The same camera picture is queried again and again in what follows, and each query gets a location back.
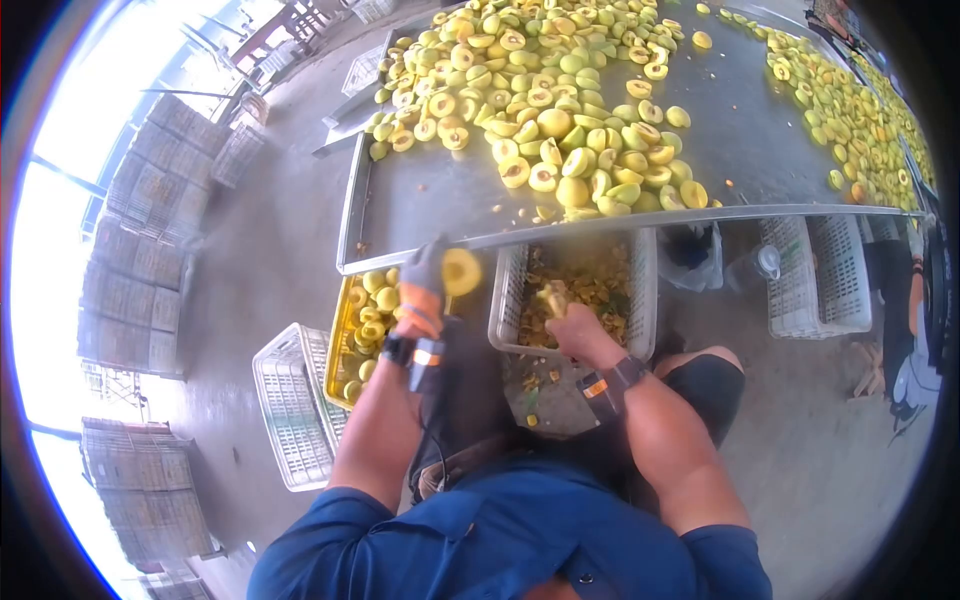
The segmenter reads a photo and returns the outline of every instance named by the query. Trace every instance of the black electrical cord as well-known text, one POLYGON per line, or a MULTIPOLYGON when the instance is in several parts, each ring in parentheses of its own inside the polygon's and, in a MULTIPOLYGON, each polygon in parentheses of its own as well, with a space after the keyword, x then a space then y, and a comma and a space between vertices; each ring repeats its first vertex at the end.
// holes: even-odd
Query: black electrical cord
MULTIPOLYGON (((444 449, 440 445, 440 440, 437 438, 436 435, 434 435, 433 431, 431 431, 430 428, 427 427, 426 423, 423 422, 423 403, 422 402, 420 403, 420 408, 417 411, 417 420, 420 423, 420 431, 423 432, 423 435, 429 436, 430 440, 432 440, 433 444, 437 447, 437 454, 440 455, 440 466, 444 472, 444 479, 441 480, 440 486, 438 486, 437 491, 442 492, 444 489, 446 489, 446 481, 448 478, 448 475, 446 472, 446 457, 444 456, 444 449)), ((414 454, 414 459, 413 461, 411 461, 411 465, 415 465, 419 463, 420 457, 422 456, 422 454, 423 454, 423 444, 420 443, 417 447, 417 453, 414 454)), ((414 475, 415 475, 415 472, 411 468, 410 472, 407 474, 407 487, 410 488, 411 492, 414 490, 414 475)))

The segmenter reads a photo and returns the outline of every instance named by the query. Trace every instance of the black shorts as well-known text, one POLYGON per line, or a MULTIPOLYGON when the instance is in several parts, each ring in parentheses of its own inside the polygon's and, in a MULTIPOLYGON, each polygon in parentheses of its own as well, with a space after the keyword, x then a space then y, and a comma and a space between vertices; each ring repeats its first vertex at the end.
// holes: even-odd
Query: black shorts
MULTIPOLYGON (((425 396, 421 414, 426 433, 410 465, 415 485, 420 471, 488 438, 508 434, 532 452, 573 463, 601 481, 634 468, 622 420, 604 423, 566 440, 545 439, 516 424, 503 393, 499 352, 480 331, 452 320, 444 326, 447 350, 441 392, 425 396)), ((723 442, 736 417, 745 378, 730 362, 701 354, 674 369, 663 383, 690 403, 710 438, 723 442)))

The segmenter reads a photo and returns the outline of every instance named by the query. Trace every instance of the glove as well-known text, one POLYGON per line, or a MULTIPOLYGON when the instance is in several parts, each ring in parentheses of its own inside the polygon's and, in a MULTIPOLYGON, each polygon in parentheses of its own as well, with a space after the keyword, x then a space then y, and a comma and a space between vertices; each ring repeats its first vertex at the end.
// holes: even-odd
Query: glove
POLYGON ((400 267, 397 289, 400 307, 397 320, 406 321, 434 340, 444 329, 444 252, 449 242, 441 234, 429 244, 420 246, 400 267))

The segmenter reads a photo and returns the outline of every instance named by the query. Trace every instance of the stainless steel table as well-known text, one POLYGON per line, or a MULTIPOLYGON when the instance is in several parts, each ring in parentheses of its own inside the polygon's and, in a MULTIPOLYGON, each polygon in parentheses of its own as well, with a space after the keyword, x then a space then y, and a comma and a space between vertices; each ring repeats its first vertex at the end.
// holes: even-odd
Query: stainless steel table
MULTIPOLYGON (((793 88, 772 80, 766 65, 766 45, 750 30, 723 21, 715 13, 700 15, 692 4, 668 4, 659 11, 660 18, 673 18, 683 24, 686 39, 670 59, 667 78, 653 82, 652 101, 664 110, 678 105, 689 112, 691 127, 674 130, 684 143, 680 158, 690 164, 694 179, 704 185, 710 197, 723 203, 722 208, 537 226, 531 222, 537 204, 556 206, 562 214, 553 194, 541 194, 526 186, 518 190, 504 187, 490 145, 479 128, 470 128, 470 143, 461 152, 451 153, 439 141, 432 141, 418 143, 403 154, 391 153, 376 163, 367 154, 372 136, 360 132, 355 135, 353 170, 341 224, 337 254, 341 273, 399 264, 440 231, 467 248, 480 249, 696 221, 832 213, 904 214, 891 207, 843 204, 840 194, 828 188, 827 173, 836 165, 828 149, 818 148, 810 140, 802 125, 803 116, 794 106, 793 88), (696 30, 710 34, 711 50, 701 52, 693 47, 690 36, 696 30), (727 186, 726 180, 733 185, 727 186), (503 210, 492 212, 495 204, 502 204, 503 210), (523 218, 518 216, 521 208, 526 210, 523 218)), ((787 19, 738 12, 817 43, 816 35, 787 19)), ((428 23, 428 19, 420 19, 394 32, 392 39, 415 36, 428 23)), ((819 46, 844 64, 825 43, 819 46)), ((624 83, 641 72, 640 65, 623 60, 610 60, 601 69, 601 93, 607 109, 625 103, 636 105, 624 83)), ((368 107, 360 106, 344 115, 341 126, 346 130, 353 123, 353 127, 362 128, 378 109, 370 101, 368 107)), ((673 130, 665 122, 658 127, 673 130)), ((339 139, 333 132, 331 138, 339 139)))

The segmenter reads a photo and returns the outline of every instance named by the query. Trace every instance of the metal table edge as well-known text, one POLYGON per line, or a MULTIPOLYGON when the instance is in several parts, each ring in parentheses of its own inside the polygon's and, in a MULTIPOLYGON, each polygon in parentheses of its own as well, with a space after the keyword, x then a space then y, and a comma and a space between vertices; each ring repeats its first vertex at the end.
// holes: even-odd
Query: metal table edge
POLYGON ((343 275, 353 275, 355 273, 360 273, 360 271, 349 271, 347 265, 347 238, 349 236, 350 229, 350 212, 353 211, 353 203, 355 201, 354 196, 356 195, 356 186, 357 178, 359 176, 359 170, 357 165, 360 164, 364 152, 364 137, 366 134, 360 132, 356 134, 356 141, 353 144, 353 158, 351 160, 350 167, 350 177, 347 180, 347 195, 344 198, 344 213, 340 219, 340 239, 337 242, 337 271, 343 275))
MULTIPOLYGON (((363 143, 357 145, 358 152, 362 152, 363 143)), ((376 269, 384 269, 402 264, 416 249, 403 252, 393 252, 355 260, 346 261, 346 234, 347 216, 352 205, 352 187, 348 190, 347 202, 344 206, 345 219, 341 225, 341 244, 337 255, 337 270, 344 276, 356 275, 376 269)), ((741 221, 748 219, 763 219, 768 217, 785 216, 824 216, 833 214, 851 215, 887 215, 887 216, 918 216, 923 217, 922 211, 904 212, 891 206, 863 206, 859 204, 775 204, 775 205, 746 205, 725 206, 723 208, 700 208, 693 210, 663 210, 632 214, 625 217, 607 217, 590 219, 577 223, 564 223, 536 228, 519 229, 490 235, 480 235, 464 240, 454 241, 455 246, 468 250, 493 249, 517 244, 528 244, 541 240, 571 237, 604 231, 619 231, 632 228, 663 227, 667 225, 681 225, 684 223, 703 223, 708 221, 741 221)))

